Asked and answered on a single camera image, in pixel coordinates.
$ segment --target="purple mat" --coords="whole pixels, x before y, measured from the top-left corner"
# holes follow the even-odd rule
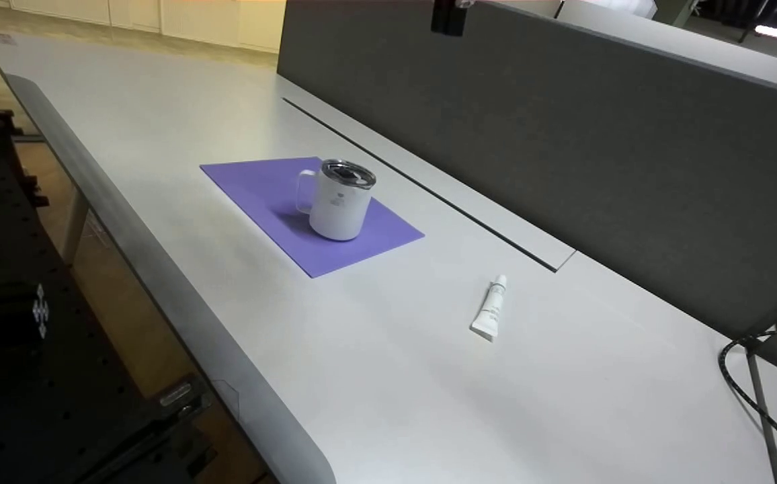
[[[202,163],[202,173],[310,278],[323,278],[422,237],[378,198],[370,205],[357,240],[332,243],[319,237],[306,213],[301,213],[304,193],[296,192],[300,173],[319,166],[321,158],[274,158]]]

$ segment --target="white tube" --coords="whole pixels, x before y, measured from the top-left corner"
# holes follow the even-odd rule
[[[496,342],[499,338],[499,323],[500,323],[503,298],[507,298],[507,274],[500,274],[489,284],[488,298],[485,298],[480,315],[470,323],[470,331],[476,331],[480,337]]]

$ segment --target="partition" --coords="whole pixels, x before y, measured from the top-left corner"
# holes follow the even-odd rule
[[[488,2],[464,38],[431,14],[292,0],[281,72],[707,325],[777,323],[777,87]]]

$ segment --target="black stand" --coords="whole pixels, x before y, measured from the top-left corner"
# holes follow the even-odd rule
[[[0,484],[185,484],[210,462],[196,380],[149,403],[44,235],[0,114]]]

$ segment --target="can lid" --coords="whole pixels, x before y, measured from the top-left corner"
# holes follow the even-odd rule
[[[378,185],[378,174],[370,173],[366,166],[356,163],[356,162],[344,162],[344,158],[328,158],[323,163],[325,177],[341,182],[341,185],[356,185],[356,188],[374,188]]]

